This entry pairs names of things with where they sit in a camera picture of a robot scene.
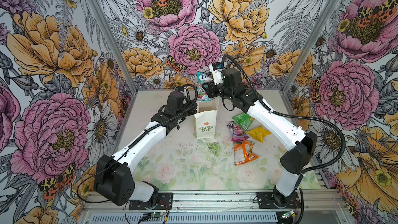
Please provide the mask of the white paper bag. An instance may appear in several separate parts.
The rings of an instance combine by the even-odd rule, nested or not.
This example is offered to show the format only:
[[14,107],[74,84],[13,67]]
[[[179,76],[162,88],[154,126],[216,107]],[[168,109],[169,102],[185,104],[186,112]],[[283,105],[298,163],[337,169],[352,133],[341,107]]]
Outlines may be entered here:
[[197,139],[210,139],[215,137],[218,106],[218,99],[198,102],[197,113],[194,115]]

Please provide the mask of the teal candy bag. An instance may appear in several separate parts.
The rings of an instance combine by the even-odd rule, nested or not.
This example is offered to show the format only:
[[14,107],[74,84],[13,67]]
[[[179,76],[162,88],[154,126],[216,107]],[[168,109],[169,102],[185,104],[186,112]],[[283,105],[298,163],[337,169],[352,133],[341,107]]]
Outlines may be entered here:
[[205,89],[202,87],[202,84],[213,81],[213,78],[208,74],[197,72],[198,78],[198,102],[209,102],[212,100],[206,93]]

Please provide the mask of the purple pink snack bag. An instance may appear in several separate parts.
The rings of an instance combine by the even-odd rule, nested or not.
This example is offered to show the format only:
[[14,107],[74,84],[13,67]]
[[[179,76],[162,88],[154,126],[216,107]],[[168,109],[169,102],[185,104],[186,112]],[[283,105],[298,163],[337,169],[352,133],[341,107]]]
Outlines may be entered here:
[[232,135],[232,142],[242,142],[249,139],[249,136],[245,131],[238,125],[238,123],[231,121],[228,123],[230,134]]

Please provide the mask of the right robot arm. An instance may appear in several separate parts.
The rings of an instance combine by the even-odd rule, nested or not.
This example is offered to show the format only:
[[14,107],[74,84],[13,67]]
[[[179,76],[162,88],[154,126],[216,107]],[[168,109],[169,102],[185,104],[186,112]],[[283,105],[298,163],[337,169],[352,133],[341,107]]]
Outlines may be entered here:
[[211,98],[230,100],[234,107],[259,121],[283,144],[287,152],[280,158],[283,170],[271,199],[276,207],[286,207],[301,183],[304,167],[314,154],[316,136],[296,127],[281,113],[274,111],[256,89],[215,84],[214,81],[204,83],[202,87]]

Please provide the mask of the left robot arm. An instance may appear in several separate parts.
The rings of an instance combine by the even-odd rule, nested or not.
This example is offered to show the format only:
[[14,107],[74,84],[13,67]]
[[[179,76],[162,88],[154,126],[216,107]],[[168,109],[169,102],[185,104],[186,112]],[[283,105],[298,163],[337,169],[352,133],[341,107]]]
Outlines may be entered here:
[[150,119],[144,130],[127,146],[112,156],[103,155],[97,162],[94,191],[121,206],[128,202],[145,208],[156,207],[159,190],[148,182],[136,182],[133,172],[155,144],[187,117],[197,113],[197,98],[191,98],[183,87],[169,94],[167,103]]

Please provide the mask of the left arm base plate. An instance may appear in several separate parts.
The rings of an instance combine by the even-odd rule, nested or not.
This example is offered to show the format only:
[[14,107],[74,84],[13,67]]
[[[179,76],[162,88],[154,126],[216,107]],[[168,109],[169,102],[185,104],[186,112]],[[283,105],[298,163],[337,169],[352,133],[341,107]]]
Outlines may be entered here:
[[173,206],[173,197],[173,193],[157,193],[148,202],[130,202],[128,209],[131,211],[171,210]]

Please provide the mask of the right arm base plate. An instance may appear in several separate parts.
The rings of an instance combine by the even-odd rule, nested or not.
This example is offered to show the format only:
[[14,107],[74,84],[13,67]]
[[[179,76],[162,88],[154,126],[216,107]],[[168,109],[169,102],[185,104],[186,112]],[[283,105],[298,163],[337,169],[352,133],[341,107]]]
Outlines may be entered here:
[[259,191],[256,193],[256,201],[260,209],[298,209],[302,206],[297,192],[293,192],[290,196],[285,197],[273,191]]

